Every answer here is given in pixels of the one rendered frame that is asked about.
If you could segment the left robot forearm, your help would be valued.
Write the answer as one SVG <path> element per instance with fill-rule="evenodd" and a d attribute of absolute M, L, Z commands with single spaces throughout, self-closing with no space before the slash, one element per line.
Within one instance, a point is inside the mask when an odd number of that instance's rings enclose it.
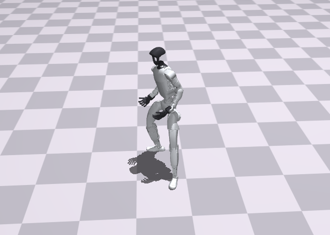
<path fill-rule="evenodd" d="M 172 99 L 172 101 L 171 101 L 171 103 L 170 103 L 170 105 L 169 105 L 169 106 L 172 107 L 172 108 L 169 110 L 169 112 L 173 112 L 174 108 L 177 106 L 178 101 L 181 99 L 182 95 L 183 95 L 183 90 L 182 90 L 182 89 L 179 89 L 179 90 L 177 91 L 177 95 L 174 95 L 174 96 L 173 96 L 173 99 Z"/>

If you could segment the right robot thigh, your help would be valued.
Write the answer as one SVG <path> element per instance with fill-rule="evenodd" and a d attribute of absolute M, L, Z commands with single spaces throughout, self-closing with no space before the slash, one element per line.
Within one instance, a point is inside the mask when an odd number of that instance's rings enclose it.
<path fill-rule="evenodd" d="M 146 125 L 147 125 L 149 132 L 155 132 L 157 130 L 157 125 L 153 123 L 155 121 L 155 119 L 152 116 L 158 115 L 159 113 L 156 113 L 156 112 L 159 112 L 160 110 L 162 110 L 161 101 L 162 100 L 158 100 L 158 101 L 154 102 L 148 111 L 147 118 L 146 118 Z"/>

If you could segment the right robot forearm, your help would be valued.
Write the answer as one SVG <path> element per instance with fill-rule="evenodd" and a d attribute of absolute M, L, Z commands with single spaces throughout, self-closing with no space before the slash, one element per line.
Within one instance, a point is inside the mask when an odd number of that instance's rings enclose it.
<path fill-rule="evenodd" d="M 158 94 L 158 88 L 156 87 L 153 91 L 152 91 L 152 93 L 150 94 L 150 96 L 153 98 L 154 96 L 156 96 L 157 94 Z"/>

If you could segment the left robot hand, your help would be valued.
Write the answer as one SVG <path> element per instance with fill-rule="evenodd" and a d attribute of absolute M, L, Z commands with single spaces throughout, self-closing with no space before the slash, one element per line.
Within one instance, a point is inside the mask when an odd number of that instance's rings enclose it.
<path fill-rule="evenodd" d="M 169 110 L 171 109 L 172 107 L 171 106 L 168 106 L 167 108 L 165 108 L 164 111 L 162 112 L 156 112 L 156 113 L 159 113 L 158 115 L 153 115 L 152 117 L 156 120 L 160 120 L 161 118 L 165 117 L 167 114 L 169 114 Z"/>

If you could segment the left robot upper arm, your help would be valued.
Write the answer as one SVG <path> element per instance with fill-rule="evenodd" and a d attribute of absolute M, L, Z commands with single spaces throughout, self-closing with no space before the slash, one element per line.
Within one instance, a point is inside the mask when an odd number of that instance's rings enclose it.
<path fill-rule="evenodd" d="M 165 76 L 166 76 L 166 78 L 172 83 L 172 85 L 175 87 L 175 89 L 174 89 L 174 92 L 177 94 L 177 91 L 179 90 L 179 89 L 182 89 L 183 90 L 183 88 L 182 88 L 182 86 L 181 86 L 181 84 L 180 84 L 180 82 L 178 81 L 178 79 L 177 79 L 177 77 L 176 77 L 176 73 L 173 71 L 173 70 L 166 70 L 165 72 L 164 72 L 164 74 L 165 74 Z"/>

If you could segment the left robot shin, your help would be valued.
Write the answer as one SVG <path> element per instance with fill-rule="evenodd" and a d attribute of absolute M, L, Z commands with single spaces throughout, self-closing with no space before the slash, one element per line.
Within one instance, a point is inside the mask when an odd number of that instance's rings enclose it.
<path fill-rule="evenodd" d="M 170 160 L 171 160 L 173 178 L 174 178 L 174 176 L 176 176 L 176 178 L 177 178 L 178 159 L 179 159 L 179 154 L 178 154 L 178 144 L 177 144 L 177 149 L 175 150 L 175 148 L 172 148 L 171 152 L 170 152 Z"/>

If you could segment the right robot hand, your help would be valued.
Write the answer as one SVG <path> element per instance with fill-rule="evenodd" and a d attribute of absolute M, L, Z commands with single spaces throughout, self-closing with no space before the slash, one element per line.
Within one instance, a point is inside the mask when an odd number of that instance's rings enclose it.
<path fill-rule="evenodd" d="M 151 94 L 151 93 L 150 93 Z M 150 102 L 150 100 L 152 100 L 152 99 L 154 99 L 155 98 L 155 96 L 152 98 L 151 96 L 150 96 L 150 94 L 147 96 L 147 97 L 140 97 L 139 99 L 143 99 L 143 100 L 141 100 L 141 101 L 138 101 L 139 103 L 140 102 L 142 102 L 142 103 L 140 103 L 140 105 L 144 105 L 144 107 L 147 105 L 147 104 L 149 104 L 149 102 Z M 144 104 L 143 104 L 144 103 Z"/>

